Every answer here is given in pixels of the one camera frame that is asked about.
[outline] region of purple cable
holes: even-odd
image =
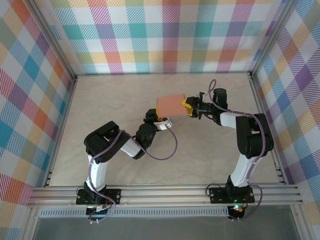
[[[168,160],[169,158],[171,158],[171,157],[176,153],[177,148],[178,148],[178,140],[177,140],[177,137],[176,137],[176,135],[174,134],[174,132],[173,132],[170,128],[168,128],[167,124],[165,124],[165,127],[166,127],[166,128],[170,131],[170,133],[173,135],[174,141],[175,141],[175,148],[174,148],[173,153],[172,153],[170,156],[166,157],[166,158],[157,158],[157,157],[154,157],[154,156],[150,155],[132,136],[130,136],[130,135],[129,135],[129,136],[130,136],[130,138],[141,148],[141,150],[144,151],[144,153],[146,153],[147,155],[149,155],[151,158],[153,158],[153,159],[155,159],[155,160],[160,160],[160,161],[162,161],[162,160]],[[100,220],[98,220],[98,219],[96,220],[96,223],[97,223],[97,224],[100,223],[101,221],[107,219],[110,215],[112,215],[112,214],[115,212],[115,210],[116,210],[116,202],[115,202],[112,198],[110,198],[110,197],[108,197],[108,196],[106,196],[106,195],[103,195],[102,193],[100,193],[100,192],[97,191],[97,189],[95,188],[94,184],[92,183],[92,179],[91,179],[91,168],[92,168],[92,165],[94,164],[94,160],[95,160],[96,158],[100,157],[101,155],[105,154],[106,152],[108,152],[108,151],[116,144],[116,142],[118,141],[120,135],[121,135],[122,133],[125,133],[125,132],[126,132],[126,131],[124,131],[124,130],[119,131],[118,135],[115,137],[115,139],[114,139],[113,142],[110,144],[110,146],[108,146],[105,150],[99,152],[97,155],[93,156],[93,157],[91,158],[91,160],[90,160],[90,163],[89,163],[89,168],[88,168],[88,180],[89,180],[89,184],[90,184],[90,186],[91,186],[91,189],[92,189],[96,194],[98,194],[99,196],[101,196],[101,197],[109,200],[110,202],[112,202],[112,205],[114,206],[113,209],[112,209],[112,211],[111,211],[108,215],[106,215],[105,217],[101,218]],[[91,218],[91,215],[89,215],[89,220],[90,220],[90,223],[93,223],[93,222],[94,222],[94,221],[92,220],[92,218]]]
[[[260,129],[260,132],[261,132],[261,135],[262,135],[262,150],[261,150],[261,153],[260,153],[260,155],[257,156],[256,159],[253,161],[253,164],[250,166],[250,168],[249,168],[249,170],[248,170],[248,172],[247,172],[247,174],[246,174],[246,176],[245,176],[246,181],[247,181],[247,183],[248,183],[248,185],[249,185],[250,187],[256,187],[256,188],[258,188],[258,189],[260,190],[260,199],[259,199],[259,202],[257,203],[255,209],[254,209],[252,212],[250,212],[248,215],[246,215],[245,217],[242,218],[242,219],[244,220],[244,219],[247,219],[248,217],[250,217],[253,213],[255,213],[255,211],[258,209],[258,207],[260,206],[260,204],[261,204],[261,202],[262,202],[262,198],[263,198],[262,188],[261,188],[259,185],[253,185],[253,184],[251,184],[251,183],[249,182],[249,177],[250,177],[251,172],[252,172],[252,170],[254,169],[256,163],[258,162],[258,160],[259,160],[259,159],[263,156],[263,154],[265,153],[265,150],[266,150],[266,136],[265,136],[265,132],[264,132],[264,129],[263,129],[263,127],[262,127],[261,122],[259,121],[259,119],[258,119],[255,115],[253,115],[253,114],[251,114],[251,113],[247,113],[247,112],[242,112],[242,111],[232,111],[232,110],[229,110],[229,109],[224,109],[224,108],[220,107],[219,105],[217,105],[217,104],[214,102],[214,100],[213,100],[213,98],[212,98],[212,96],[211,96],[211,92],[215,89],[216,84],[217,84],[217,80],[216,80],[216,79],[213,79],[213,80],[210,82],[210,84],[209,84],[208,94],[209,94],[209,98],[210,98],[212,104],[213,104],[216,108],[218,108],[218,109],[220,109],[220,110],[222,110],[222,111],[224,111],[224,112],[234,113],[234,114],[241,114],[241,115],[245,115],[245,116],[251,116],[251,117],[257,122],[257,124],[258,124],[258,126],[259,126],[259,129]]]

